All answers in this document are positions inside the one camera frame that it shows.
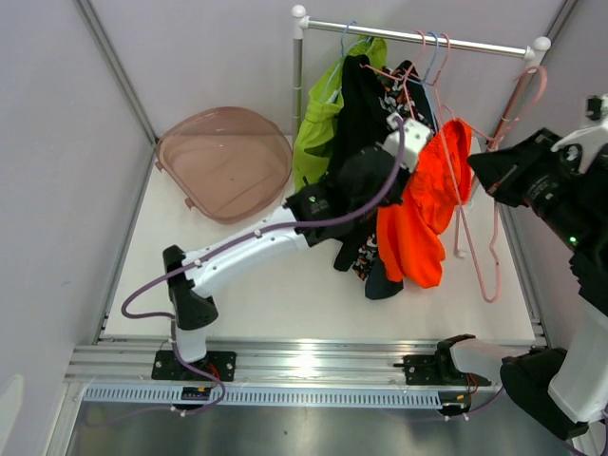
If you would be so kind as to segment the lime green shorts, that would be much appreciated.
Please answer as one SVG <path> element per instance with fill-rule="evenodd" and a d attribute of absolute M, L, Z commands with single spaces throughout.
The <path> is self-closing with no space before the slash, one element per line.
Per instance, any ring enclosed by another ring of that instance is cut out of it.
<path fill-rule="evenodd" d="M 294 142 L 292 168 L 296 191 L 317 182 L 329 166 L 338 115 L 344 107 L 342 73 L 346 58 L 364 55 L 373 67 L 380 67 L 386 63 L 387 53 L 384 39 L 361 36 L 313 84 Z"/>

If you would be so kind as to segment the pink hanger with navy shorts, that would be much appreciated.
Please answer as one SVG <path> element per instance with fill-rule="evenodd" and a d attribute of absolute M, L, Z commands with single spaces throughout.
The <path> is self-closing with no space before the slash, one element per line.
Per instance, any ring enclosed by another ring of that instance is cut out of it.
<path fill-rule="evenodd" d="M 446 48 L 444 57 L 443 57 L 443 60 L 440 64 L 440 66 L 434 72 L 434 77 L 430 78 L 430 75 L 429 75 L 428 81 L 430 82 L 430 85 L 426 86 L 427 95 L 432 98 L 432 101 L 434 103 L 433 112 L 434 112 L 434 115 L 435 115 L 435 118 L 437 121 L 438 128 L 443 123 L 442 108 L 441 108 L 441 103 L 438 98 L 438 84 L 439 84 L 439 81 L 441 78 L 442 71 L 443 71 L 445 65 L 447 64 L 447 59 L 448 59 L 449 53 L 450 53 L 450 42 L 449 42 L 448 35 L 445 33 L 442 33 L 441 37 L 443 39 L 443 42 L 441 44 L 440 39 L 438 38 L 438 44 L 439 44 L 439 47 Z"/>

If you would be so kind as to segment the pink hanger of orange shorts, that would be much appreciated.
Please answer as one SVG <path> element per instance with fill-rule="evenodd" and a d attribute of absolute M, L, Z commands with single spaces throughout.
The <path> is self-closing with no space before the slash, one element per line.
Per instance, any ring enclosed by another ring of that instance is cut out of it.
<path fill-rule="evenodd" d="M 507 132 L 540 100 L 546 89 L 547 72 L 542 66 L 529 66 L 515 78 L 515 83 L 495 131 L 480 136 L 488 152 L 497 150 Z M 447 260 L 446 277 L 440 286 L 427 292 L 427 302 L 436 308 L 472 308 L 485 303 L 506 308 L 524 305 L 517 261 L 509 251 L 508 229 L 503 226 L 498 204 L 488 196 L 471 196 L 469 200 L 479 202 L 483 212 L 474 214 L 472 207 L 463 202 L 456 207 L 449 225 L 454 248 Z"/>

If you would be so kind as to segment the orange shorts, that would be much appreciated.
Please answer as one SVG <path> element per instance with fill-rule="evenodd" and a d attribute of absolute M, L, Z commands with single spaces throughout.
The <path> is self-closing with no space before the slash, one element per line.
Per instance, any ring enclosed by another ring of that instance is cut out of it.
<path fill-rule="evenodd" d="M 402 202 L 378 210 L 376 237 L 387 278 L 405 278 L 427 289 L 440 284 L 446 252 L 440 235 L 455 207 L 471 193 L 467 163 L 472 129 L 457 119 L 444 124 L 422 151 Z"/>

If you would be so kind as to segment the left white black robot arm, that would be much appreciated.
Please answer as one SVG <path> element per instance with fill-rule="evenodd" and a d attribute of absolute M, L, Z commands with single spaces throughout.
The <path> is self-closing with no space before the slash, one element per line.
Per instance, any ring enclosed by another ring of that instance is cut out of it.
<path fill-rule="evenodd" d="M 377 208 L 400 201 L 421 152 L 419 146 L 366 147 L 336 175 L 304 186 L 269 217 L 223 242 L 190 252 L 166 248 L 162 260 L 178 349 L 173 369 L 187 380 L 204 373 L 207 329 L 219 317 L 214 293 L 265 261 L 360 233 Z"/>

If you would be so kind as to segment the white metal clothes rack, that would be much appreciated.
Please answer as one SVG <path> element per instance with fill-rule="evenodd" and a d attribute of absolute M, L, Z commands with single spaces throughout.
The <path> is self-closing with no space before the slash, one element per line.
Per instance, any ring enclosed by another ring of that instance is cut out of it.
<path fill-rule="evenodd" d="M 479 43 L 451 38 L 434 38 L 430 34 L 405 32 L 384 28 L 371 28 L 348 25 L 313 19 L 303 5 L 294 5 L 291 9 L 293 32 L 293 76 L 292 76 L 292 133 L 297 135 L 302 118 L 302 83 L 303 83 L 303 44 L 306 30 L 319 30 L 340 34 L 362 35 L 382 38 L 389 41 L 426 45 L 433 44 L 439 48 L 451 48 L 489 55 L 520 58 L 525 61 L 525 68 L 539 66 L 552 46 L 546 36 L 538 37 L 530 47 L 510 47 Z"/>

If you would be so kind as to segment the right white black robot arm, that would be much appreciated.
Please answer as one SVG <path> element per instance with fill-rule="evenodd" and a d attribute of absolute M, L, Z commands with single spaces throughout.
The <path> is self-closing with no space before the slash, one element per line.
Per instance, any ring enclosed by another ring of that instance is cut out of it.
<path fill-rule="evenodd" d="M 566 137 L 540 129 L 516 145 L 475 155 L 469 163 L 487 194 L 529 208 L 558 239 L 536 262 L 548 303 L 576 332 L 564 348 L 510 351 L 473 335 L 443 341 L 435 375 L 455 383 L 467 373 L 498 382 L 524 412 L 561 440 L 607 421 L 607 129 Z"/>

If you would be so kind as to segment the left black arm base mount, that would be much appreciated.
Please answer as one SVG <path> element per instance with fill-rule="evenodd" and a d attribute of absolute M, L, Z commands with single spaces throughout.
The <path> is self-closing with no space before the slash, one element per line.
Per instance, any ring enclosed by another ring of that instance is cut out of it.
<path fill-rule="evenodd" d="M 222 382 L 233 382 L 237 367 L 234 351 L 209 351 L 205 358 L 193 362 L 197 371 L 204 371 Z M 152 365 L 151 378 L 166 381 L 203 381 L 206 377 L 186 368 L 171 350 L 157 351 Z"/>

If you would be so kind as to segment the camouflage patterned shorts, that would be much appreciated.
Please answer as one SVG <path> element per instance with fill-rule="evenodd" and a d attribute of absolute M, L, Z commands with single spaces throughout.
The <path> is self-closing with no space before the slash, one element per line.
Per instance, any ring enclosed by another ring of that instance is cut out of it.
<path fill-rule="evenodd" d="M 403 119 L 413 117 L 435 132 L 436 119 L 425 89 L 419 84 L 415 64 L 405 60 L 395 69 L 384 66 L 375 72 L 363 67 L 368 61 L 367 58 L 356 59 L 343 71 L 344 107 L 339 119 L 340 131 L 357 130 L 345 140 L 341 147 L 343 152 L 354 153 L 365 146 L 383 143 L 390 133 L 387 117 L 394 112 Z M 376 217 L 364 222 L 343 241 L 340 252 L 361 279 L 371 285 L 400 290 L 403 286 L 387 279 L 384 264 L 379 259 L 375 222 Z"/>

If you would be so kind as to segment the aluminium extrusion rail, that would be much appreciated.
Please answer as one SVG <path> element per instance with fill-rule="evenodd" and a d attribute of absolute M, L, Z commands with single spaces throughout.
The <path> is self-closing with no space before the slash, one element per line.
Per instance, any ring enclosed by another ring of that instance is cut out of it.
<path fill-rule="evenodd" d="M 67 381 L 147 381 L 151 378 L 160 340 L 102 341 L 76 347 L 68 363 Z M 335 341 L 212 340 L 211 351 L 235 352 L 235 384 L 321 386 L 403 381 L 395 365 L 410 354 L 431 354 L 436 343 L 406 341 L 388 344 Z"/>

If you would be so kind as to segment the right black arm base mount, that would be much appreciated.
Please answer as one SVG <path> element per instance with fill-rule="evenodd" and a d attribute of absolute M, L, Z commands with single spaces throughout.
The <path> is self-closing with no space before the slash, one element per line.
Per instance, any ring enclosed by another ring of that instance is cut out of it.
<path fill-rule="evenodd" d="M 400 362 L 393 363 L 400 369 L 411 386 L 489 387 L 491 382 L 481 375 L 456 369 L 449 349 L 457 342 L 475 339 L 472 334 L 461 334 L 437 343 L 434 354 L 405 355 Z"/>

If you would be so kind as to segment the black shorts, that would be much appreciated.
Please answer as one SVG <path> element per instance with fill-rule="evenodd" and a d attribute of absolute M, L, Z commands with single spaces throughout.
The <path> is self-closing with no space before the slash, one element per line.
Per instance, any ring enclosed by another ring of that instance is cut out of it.
<path fill-rule="evenodd" d="M 389 114 L 396 112 L 404 119 L 410 116 L 402 84 L 361 65 L 371 65 L 364 55 L 348 57 L 343 66 L 344 107 L 338 115 L 334 151 L 328 166 L 330 175 L 344 171 L 350 158 L 359 158 L 364 148 L 373 149 L 384 142 L 390 133 Z M 395 72 L 387 67 L 378 69 L 401 75 L 408 65 L 406 60 Z M 341 238 L 343 245 L 334 262 L 335 269 L 353 269 L 361 279 L 368 276 L 378 258 L 376 220 L 377 211 L 373 209 Z"/>

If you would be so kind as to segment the translucent pink plastic basket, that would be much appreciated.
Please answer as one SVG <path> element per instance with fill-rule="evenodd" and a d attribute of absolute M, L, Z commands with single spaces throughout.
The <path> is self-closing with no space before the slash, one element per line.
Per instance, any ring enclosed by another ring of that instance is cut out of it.
<path fill-rule="evenodd" d="M 157 167 L 184 193 L 188 207 L 234 224 L 282 193 L 292 156 L 275 123 L 248 108 L 221 106 L 166 131 L 158 143 Z"/>

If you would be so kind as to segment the light blue hanger left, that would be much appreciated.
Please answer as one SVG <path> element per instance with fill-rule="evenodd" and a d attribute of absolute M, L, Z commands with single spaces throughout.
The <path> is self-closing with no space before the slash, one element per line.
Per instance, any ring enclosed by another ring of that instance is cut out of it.
<path fill-rule="evenodd" d="M 366 50 L 372 42 L 372 38 L 370 38 L 370 37 L 359 36 L 351 45 L 349 45 L 348 47 L 345 46 L 345 37 L 347 35 L 347 31 L 351 27 L 355 26 L 356 24 L 357 24 L 357 22 L 355 20 L 350 21 L 346 25 L 345 30 L 341 34 L 340 57 L 338 59 L 338 62 L 335 64 L 335 66 L 332 70 L 332 73 L 324 86 L 324 89 L 323 89 L 323 92 L 321 95 L 322 103 L 330 103 L 330 104 L 334 103 L 336 98 L 338 97 L 338 93 L 341 90 L 341 87 L 339 85 L 339 80 L 340 80 L 340 75 L 341 75 L 346 57 L 349 55 L 352 55 L 356 50 Z"/>

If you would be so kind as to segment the dark navy shorts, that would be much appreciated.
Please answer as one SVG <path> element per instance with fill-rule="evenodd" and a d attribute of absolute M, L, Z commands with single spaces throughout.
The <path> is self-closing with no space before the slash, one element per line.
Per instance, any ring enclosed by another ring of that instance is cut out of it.
<path fill-rule="evenodd" d="M 391 281 L 387 277 L 385 264 L 377 258 L 365 280 L 364 294 L 370 300 L 383 300 L 399 294 L 404 289 L 402 281 Z"/>

